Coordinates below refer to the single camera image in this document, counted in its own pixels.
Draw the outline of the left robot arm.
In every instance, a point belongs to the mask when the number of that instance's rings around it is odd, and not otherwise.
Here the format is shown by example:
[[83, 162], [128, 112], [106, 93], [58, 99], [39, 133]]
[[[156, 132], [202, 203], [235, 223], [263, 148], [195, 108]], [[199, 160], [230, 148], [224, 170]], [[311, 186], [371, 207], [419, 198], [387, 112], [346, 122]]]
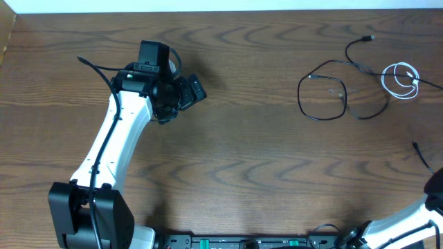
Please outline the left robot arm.
[[136, 225], [123, 198], [127, 169], [149, 122], [164, 125], [206, 98], [195, 74], [182, 77], [177, 52], [157, 41], [141, 42], [138, 59], [103, 80], [111, 95], [92, 147], [67, 183], [48, 193], [61, 248], [165, 248], [162, 235]]

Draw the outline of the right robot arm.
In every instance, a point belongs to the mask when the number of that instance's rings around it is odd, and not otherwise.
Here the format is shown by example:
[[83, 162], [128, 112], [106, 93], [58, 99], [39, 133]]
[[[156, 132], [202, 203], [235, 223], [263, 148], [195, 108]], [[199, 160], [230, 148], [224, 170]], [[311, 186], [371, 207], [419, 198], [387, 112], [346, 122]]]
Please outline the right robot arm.
[[405, 248], [435, 237], [442, 247], [442, 170], [430, 177], [421, 199], [385, 219], [367, 221], [342, 235], [339, 248]]

